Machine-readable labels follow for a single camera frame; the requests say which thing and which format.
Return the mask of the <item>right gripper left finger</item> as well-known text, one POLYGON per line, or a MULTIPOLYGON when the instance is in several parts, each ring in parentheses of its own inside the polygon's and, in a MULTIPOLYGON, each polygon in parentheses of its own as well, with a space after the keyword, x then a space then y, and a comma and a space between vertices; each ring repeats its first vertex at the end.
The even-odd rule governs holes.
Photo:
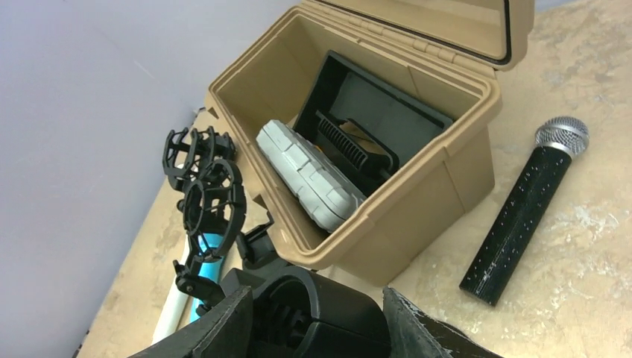
POLYGON ((197 321, 132 358, 246 357, 253 326, 253 293, 242 286, 197 321))

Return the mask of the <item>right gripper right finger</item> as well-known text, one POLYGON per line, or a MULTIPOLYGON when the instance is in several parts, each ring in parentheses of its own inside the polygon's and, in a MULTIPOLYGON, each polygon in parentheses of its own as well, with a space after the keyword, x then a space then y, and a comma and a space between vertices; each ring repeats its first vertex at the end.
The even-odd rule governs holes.
POLYGON ((382 289, 391 356, 410 358, 501 358, 458 328, 432 318, 392 287, 382 289))

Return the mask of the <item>white microphone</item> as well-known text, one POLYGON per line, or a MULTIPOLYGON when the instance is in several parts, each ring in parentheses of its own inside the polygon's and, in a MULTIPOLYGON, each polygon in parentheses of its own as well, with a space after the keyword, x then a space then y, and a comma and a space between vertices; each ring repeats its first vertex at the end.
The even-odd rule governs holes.
POLYGON ((175 280, 173 280, 152 335, 152 345, 160 342, 177 330, 188 297, 188 295, 177 288, 175 280))

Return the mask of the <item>black round-base clip stand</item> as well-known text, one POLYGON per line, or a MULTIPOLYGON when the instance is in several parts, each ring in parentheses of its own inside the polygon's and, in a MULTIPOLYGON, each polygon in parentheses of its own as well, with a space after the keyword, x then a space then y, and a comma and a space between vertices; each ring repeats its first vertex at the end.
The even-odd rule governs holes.
POLYGON ((264 279, 233 268, 224 294, 253 290, 249 357, 389 357, 391 338, 368 295, 298 266, 264 279))

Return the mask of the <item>black tripod shock-mount stand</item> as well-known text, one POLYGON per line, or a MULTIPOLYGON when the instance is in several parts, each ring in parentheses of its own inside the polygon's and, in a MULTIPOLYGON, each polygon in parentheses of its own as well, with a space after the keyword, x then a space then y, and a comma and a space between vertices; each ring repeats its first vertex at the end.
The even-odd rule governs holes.
POLYGON ((189 252, 184 262, 173 262, 177 288, 200 303, 199 315, 219 304, 226 295, 215 281, 203 277, 204 263, 227 255, 245 221, 247 209, 241 172, 232 160, 217 159, 188 183, 179 205, 189 252))

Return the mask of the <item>black silver-grille microphone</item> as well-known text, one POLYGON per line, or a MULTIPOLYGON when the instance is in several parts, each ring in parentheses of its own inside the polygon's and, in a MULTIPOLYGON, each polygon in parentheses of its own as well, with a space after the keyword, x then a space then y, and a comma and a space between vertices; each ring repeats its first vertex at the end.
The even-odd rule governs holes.
POLYGON ((572 161, 590 143, 580 119, 557 116, 534 135, 534 148, 490 227, 459 289, 494 307, 499 302, 572 161))

